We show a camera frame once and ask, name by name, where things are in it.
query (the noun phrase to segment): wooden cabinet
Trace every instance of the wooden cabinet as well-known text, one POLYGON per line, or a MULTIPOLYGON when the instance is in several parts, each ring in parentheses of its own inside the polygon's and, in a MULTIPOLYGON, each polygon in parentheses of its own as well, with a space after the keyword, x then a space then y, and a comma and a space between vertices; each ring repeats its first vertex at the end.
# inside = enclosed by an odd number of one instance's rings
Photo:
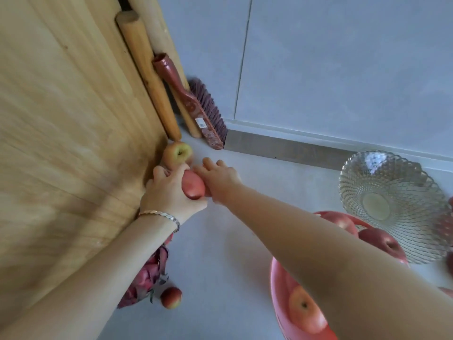
POLYGON ((129 224, 167 143, 118 11, 0 1, 0 326, 129 224))

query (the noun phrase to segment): label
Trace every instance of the label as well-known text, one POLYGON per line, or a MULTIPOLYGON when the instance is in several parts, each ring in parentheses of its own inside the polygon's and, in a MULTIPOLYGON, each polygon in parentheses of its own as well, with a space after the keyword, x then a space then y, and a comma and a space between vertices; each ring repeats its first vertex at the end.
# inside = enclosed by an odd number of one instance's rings
POLYGON ((207 128, 206 122, 204 121, 203 118, 196 118, 195 121, 197 122, 200 129, 207 128))

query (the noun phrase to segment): silver bracelet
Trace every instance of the silver bracelet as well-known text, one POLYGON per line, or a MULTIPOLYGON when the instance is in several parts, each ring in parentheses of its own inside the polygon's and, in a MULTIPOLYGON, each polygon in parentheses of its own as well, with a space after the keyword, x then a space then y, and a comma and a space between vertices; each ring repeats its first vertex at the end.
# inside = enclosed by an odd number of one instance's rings
POLYGON ((161 211, 156 211, 156 210, 151 210, 151 211, 143 211, 143 212, 140 212, 138 217, 140 216, 143 216, 143 215, 159 215, 159 216, 163 216, 163 217, 167 217, 168 219, 172 220, 174 223, 176 223, 176 226, 178 227, 174 232, 174 233, 177 233, 179 231, 179 228, 181 227, 181 223, 179 223, 179 221, 176 219, 176 217, 170 215, 169 213, 167 212, 161 212, 161 211))

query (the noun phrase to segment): glass bowl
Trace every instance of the glass bowl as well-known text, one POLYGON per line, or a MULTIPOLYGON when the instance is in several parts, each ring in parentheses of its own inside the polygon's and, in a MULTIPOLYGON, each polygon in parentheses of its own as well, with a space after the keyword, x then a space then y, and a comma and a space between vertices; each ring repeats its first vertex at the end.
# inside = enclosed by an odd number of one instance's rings
POLYGON ((391 234, 410 263, 439 260, 453 243, 447 197, 421 165, 384 151, 357 153, 340 173, 344 209, 391 234))

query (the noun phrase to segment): wooden stick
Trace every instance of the wooden stick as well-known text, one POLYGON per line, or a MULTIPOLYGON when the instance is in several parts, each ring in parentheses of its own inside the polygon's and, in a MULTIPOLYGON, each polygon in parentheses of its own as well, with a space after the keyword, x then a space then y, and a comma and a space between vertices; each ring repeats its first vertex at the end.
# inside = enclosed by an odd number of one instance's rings
MULTIPOLYGON (((151 45, 155 53, 167 53, 172 59, 176 69, 178 70, 181 82, 186 90, 189 90, 189 83, 187 82, 184 74, 183 66, 179 60, 178 53, 174 47, 173 40, 171 39, 170 32, 168 31, 167 24, 165 23, 162 9, 157 0, 128 0, 134 10, 136 10, 140 17, 143 19, 146 27, 146 32, 151 41, 151 45)), ((184 104, 179 100, 178 95, 173 93, 173 96, 178 104, 179 111, 186 122, 192 137, 201 138, 201 131, 189 113, 187 112, 184 104)))
POLYGON ((127 11, 119 12, 116 15, 116 22, 121 29, 167 135, 173 141, 181 140, 181 131, 173 114, 167 91, 151 63, 154 54, 143 21, 135 11, 127 11))

